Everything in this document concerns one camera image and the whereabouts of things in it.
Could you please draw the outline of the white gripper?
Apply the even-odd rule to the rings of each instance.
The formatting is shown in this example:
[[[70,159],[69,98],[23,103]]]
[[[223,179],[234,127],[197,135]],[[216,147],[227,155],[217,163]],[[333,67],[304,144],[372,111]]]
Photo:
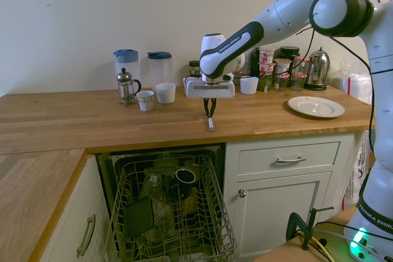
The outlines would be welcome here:
[[[220,81],[217,84],[210,85],[201,79],[189,78],[185,81],[185,94],[188,98],[204,98],[204,111],[209,118],[214,115],[217,105],[216,98],[233,98],[235,96],[235,85],[232,81]]]

